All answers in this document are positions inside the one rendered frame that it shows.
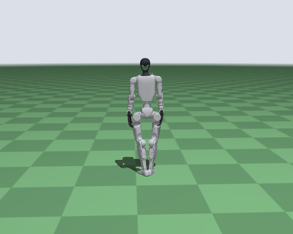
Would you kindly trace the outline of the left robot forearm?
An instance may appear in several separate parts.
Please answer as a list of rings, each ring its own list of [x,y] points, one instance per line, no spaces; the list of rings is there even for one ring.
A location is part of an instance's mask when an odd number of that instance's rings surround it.
[[[130,111],[131,112],[131,114],[132,114],[132,110],[133,110],[133,103],[134,103],[134,101],[133,100],[130,100],[130,94],[128,94],[128,111]],[[127,113],[128,113],[128,111],[127,111]]]

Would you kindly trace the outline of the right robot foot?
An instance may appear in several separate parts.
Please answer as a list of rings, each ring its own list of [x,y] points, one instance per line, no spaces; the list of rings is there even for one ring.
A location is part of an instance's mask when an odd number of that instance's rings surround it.
[[[149,175],[152,175],[153,173],[156,173],[157,172],[157,170],[155,170],[155,169],[151,170],[151,168],[148,169],[148,171],[149,171]]]

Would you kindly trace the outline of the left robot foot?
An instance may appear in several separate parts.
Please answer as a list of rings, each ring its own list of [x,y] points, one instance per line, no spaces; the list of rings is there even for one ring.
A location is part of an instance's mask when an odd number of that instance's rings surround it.
[[[142,171],[142,169],[141,170],[137,170],[137,172],[140,173],[140,174],[143,174],[145,176],[149,176],[149,171],[146,170],[146,169],[145,169],[145,171]]]

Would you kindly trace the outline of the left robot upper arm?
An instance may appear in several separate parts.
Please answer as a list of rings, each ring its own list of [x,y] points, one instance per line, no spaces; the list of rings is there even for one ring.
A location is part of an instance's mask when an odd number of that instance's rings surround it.
[[[135,99],[135,83],[137,82],[137,77],[132,77],[129,83],[129,92],[130,92],[130,99]]]

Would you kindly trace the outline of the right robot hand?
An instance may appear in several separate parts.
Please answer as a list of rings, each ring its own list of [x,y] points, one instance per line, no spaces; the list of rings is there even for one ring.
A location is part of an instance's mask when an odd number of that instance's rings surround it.
[[[163,114],[163,110],[161,110],[159,114],[161,115],[161,119],[160,119],[160,124],[157,125],[157,126],[160,126],[160,125],[162,124],[163,115],[164,115],[164,114]]]

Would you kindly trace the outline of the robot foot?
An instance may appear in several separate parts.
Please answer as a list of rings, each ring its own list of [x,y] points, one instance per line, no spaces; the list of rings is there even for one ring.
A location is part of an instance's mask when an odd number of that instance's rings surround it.
[[[156,173],[157,172],[157,170],[155,170],[155,169],[151,170],[151,168],[148,169],[148,171],[149,171],[149,175],[152,175],[153,173]]]
[[[140,173],[140,174],[143,174],[145,176],[149,176],[149,171],[146,170],[146,169],[145,169],[145,171],[142,171],[142,169],[141,170],[137,170],[137,172]]]

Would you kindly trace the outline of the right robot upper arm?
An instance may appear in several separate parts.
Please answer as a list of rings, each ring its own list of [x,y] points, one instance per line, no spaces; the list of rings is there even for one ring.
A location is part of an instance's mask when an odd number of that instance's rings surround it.
[[[155,76],[155,81],[157,82],[157,98],[162,98],[162,78],[160,76]]]

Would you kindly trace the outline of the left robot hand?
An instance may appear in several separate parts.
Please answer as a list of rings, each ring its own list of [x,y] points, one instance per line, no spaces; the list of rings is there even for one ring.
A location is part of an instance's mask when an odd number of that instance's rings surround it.
[[[132,116],[132,115],[131,115],[131,112],[130,112],[130,111],[128,111],[127,116],[128,116],[128,124],[129,124],[130,127],[133,128],[133,126],[132,126],[132,124],[131,124],[131,123],[132,123],[132,120],[131,120],[131,116]]]

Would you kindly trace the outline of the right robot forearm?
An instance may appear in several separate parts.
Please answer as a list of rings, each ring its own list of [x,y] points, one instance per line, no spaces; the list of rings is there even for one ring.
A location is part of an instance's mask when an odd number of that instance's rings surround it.
[[[163,108],[164,108],[164,103],[163,103],[163,101],[164,101],[164,98],[163,98],[163,93],[162,93],[162,98],[158,99],[159,113],[160,113],[160,111],[163,110]],[[164,113],[164,110],[163,110],[163,113]]]

